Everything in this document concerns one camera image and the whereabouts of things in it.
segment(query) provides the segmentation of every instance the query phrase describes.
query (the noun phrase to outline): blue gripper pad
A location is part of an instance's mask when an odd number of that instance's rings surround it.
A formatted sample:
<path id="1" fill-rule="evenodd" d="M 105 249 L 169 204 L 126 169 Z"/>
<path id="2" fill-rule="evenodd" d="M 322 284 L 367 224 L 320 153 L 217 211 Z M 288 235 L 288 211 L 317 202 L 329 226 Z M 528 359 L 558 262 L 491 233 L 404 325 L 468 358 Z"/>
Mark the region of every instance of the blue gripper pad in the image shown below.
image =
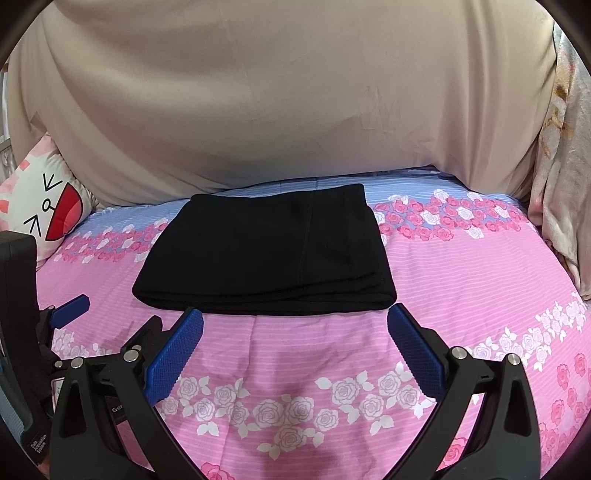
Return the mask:
<path id="1" fill-rule="evenodd" d="M 440 401 L 446 392 L 445 368 L 417 328 L 420 327 L 408 318 L 401 304 L 388 311 L 388 332 L 418 386 L 425 396 Z"/>
<path id="2" fill-rule="evenodd" d="M 76 320 L 80 315 L 88 312 L 90 300 L 86 295 L 80 295 L 61 307 L 56 308 L 51 314 L 49 326 L 51 328 L 64 328 L 72 320 Z"/>
<path id="3" fill-rule="evenodd" d="M 183 317 L 145 372 L 144 394 L 152 406 L 170 395 L 203 335 L 203 315 L 199 310 L 185 312 Z"/>

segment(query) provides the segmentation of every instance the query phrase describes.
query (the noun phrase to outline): pillow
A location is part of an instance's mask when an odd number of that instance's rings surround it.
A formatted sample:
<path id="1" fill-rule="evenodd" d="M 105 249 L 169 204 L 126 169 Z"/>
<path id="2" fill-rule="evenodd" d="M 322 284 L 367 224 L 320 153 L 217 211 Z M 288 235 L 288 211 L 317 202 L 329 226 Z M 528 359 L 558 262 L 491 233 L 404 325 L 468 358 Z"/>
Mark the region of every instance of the pillow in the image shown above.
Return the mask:
<path id="1" fill-rule="evenodd" d="M 34 236 L 39 269 L 95 204 L 92 194 L 72 175 L 51 135 L 45 134 L 0 185 L 0 231 Z"/>

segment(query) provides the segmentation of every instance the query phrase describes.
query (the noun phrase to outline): floral bedsheet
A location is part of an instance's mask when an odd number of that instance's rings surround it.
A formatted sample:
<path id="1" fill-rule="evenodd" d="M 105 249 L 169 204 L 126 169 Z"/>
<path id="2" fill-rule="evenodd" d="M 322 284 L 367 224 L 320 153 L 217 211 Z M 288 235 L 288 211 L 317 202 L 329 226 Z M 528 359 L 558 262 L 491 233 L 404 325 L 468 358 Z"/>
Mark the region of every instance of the floral bedsheet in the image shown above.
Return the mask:
<path id="1" fill-rule="evenodd" d="M 478 358 L 514 352 L 523 359 L 547 471 L 591 410 L 589 314 L 514 200 L 470 192 L 432 170 L 226 194 L 358 182 L 399 300 L 417 320 Z M 178 312 L 141 304 L 131 286 L 183 203 L 105 210 L 66 239 L 38 272 L 41 307 L 85 293 L 91 308 L 56 333 L 54 351 L 63 358 L 113 352 L 153 314 L 165 328 L 174 323 Z M 212 480 L 381 479 L 434 407 L 389 338 L 385 315 L 206 315 L 202 340 L 158 412 Z M 442 466 L 466 444 L 480 405 L 478 396 L 472 400 Z M 126 424 L 121 435 L 145 464 Z"/>

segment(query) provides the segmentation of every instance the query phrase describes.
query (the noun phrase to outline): pink bedsheet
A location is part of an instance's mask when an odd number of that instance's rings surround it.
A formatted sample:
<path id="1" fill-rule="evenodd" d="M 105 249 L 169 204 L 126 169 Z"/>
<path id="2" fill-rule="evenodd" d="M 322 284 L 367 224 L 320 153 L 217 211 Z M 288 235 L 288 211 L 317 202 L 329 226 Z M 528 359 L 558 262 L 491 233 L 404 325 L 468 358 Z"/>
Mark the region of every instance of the pink bedsheet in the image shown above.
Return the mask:
<path id="1" fill-rule="evenodd" d="M 429 233 L 396 227 L 397 216 L 413 214 L 413 200 L 404 202 L 398 209 L 374 206 L 399 300 L 449 345 L 480 358 L 522 357 L 547 471 L 591 410 L 584 304 L 522 214 L 513 212 L 506 226 L 473 229 L 456 219 Z M 131 294 L 166 221 L 140 232 L 132 225 L 79 230 L 39 271 L 41 307 L 80 293 L 90 297 L 90 311 L 56 333 L 54 350 L 63 358 L 117 351 L 153 314 L 165 328 L 178 318 L 179 312 L 152 309 Z M 114 238 L 129 248 L 101 257 L 100 245 Z M 66 248 L 74 253 L 63 261 Z M 158 411 L 210 479 L 381 479 L 434 405 L 391 341 L 385 315 L 206 315 L 203 338 Z M 459 457 L 478 407 L 474 397 L 444 465 Z M 129 430 L 122 432 L 142 462 Z"/>

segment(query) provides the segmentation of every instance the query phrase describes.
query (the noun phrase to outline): black folded cloth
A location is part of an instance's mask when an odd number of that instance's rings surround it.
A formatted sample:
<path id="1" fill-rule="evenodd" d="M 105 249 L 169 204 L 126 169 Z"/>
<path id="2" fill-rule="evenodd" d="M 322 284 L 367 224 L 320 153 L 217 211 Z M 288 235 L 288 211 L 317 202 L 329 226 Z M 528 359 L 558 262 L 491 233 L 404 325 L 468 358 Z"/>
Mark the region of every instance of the black folded cloth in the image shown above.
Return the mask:
<path id="1" fill-rule="evenodd" d="M 160 309 L 247 315 L 362 312 L 396 301 L 360 184 L 195 195 L 152 247 L 132 291 Z"/>

